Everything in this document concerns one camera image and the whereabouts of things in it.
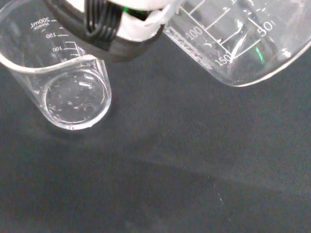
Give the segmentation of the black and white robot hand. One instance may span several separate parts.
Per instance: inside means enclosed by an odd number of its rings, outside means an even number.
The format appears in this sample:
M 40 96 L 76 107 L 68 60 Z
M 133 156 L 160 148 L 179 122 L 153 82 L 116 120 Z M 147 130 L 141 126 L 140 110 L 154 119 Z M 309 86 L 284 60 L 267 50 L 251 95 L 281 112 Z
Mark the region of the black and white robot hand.
M 46 0 L 57 21 L 87 53 L 128 62 L 159 39 L 182 0 Z

